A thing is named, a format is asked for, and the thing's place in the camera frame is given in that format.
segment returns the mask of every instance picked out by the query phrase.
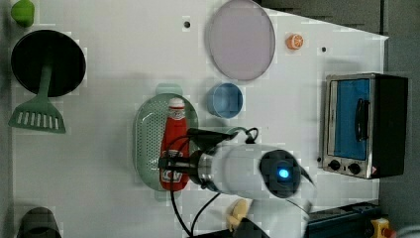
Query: green spatula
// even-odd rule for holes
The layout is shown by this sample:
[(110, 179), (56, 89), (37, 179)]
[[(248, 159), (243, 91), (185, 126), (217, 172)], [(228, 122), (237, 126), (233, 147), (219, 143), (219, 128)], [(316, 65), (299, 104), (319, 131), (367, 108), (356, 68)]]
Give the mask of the green spatula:
[(48, 49), (41, 73), (40, 90), (36, 97), (16, 107), (9, 126), (30, 130), (65, 133), (64, 121), (49, 100), (53, 73), (53, 52)]

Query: blue light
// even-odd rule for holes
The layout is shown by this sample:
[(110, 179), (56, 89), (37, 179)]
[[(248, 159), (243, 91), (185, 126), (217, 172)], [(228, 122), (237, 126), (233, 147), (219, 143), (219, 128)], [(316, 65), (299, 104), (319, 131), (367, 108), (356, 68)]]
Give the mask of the blue light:
[(281, 176), (282, 178), (286, 179), (286, 178), (288, 178), (288, 171), (287, 170), (279, 170), (278, 175)]

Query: bottle label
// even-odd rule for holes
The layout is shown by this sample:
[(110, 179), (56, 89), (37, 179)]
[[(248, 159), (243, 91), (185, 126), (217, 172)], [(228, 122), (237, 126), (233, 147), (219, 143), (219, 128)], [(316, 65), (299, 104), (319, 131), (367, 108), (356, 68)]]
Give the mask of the bottle label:
[(181, 109), (169, 108), (168, 117), (176, 121), (181, 120), (185, 118), (185, 110), (183, 108)]
[[(172, 171), (163, 171), (163, 173), (161, 173), (161, 180), (165, 182), (170, 182), (171, 176), (172, 176)], [(182, 173), (174, 172), (173, 182), (180, 182), (181, 177), (182, 177)]]
[[(179, 156), (182, 157), (182, 152), (178, 152), (176, 150), (169, 150), (169, 157), (174, 158), (176, 154), (179, 153)], [(161, 173), (161, 181), (170, 182), (170, 177), (172, 176), (172, 171), (163, 171)], [(182, 178), (182, 173), (174, 172), (173, 174), (173, 182), (180, 182)]]

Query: round plate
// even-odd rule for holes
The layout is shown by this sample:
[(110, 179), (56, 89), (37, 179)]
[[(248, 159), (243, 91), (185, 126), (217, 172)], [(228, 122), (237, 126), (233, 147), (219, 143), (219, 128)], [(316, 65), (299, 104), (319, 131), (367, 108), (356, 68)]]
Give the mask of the round plate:
[[(198, 117), (194, 107), (184, 97), (172, 93), (159, 94), (145, 102), (139, 109), (134, 125), (134, 166), (142, 181), (158, 191), (165, 191), (159, 182), (158, 158), (168, 102), (173, 97), (181, 98), (185, 103), (187, 128), (198, 128)], [(192, 154), (198, 148), (190, 142), (189, 150)]]
[(217, 67), (233, 79), (261, 76), (271, 64), (275, 35), (263, 8), (251, 0), (232, 0), (216, 13), (209, 34)]
[(63, 96), (83, 80), (86, 61), (77, 43), (62, 33), (41, 30), (23, 37), (12, 52), (13, 73), (26, 89), (37, 94), (47, 48), (53, 50), (49, 97)]

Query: blue bowl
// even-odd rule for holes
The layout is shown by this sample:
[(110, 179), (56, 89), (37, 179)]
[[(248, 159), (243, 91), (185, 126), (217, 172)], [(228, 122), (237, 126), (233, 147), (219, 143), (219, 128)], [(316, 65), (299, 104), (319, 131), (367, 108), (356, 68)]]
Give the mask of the blue bowl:
[(207, 110), (222, 118), (232, 118), (238, 115), (243, 103), (241, 89), (232, 83), (222, 83), (213, 87), (207, 96)]

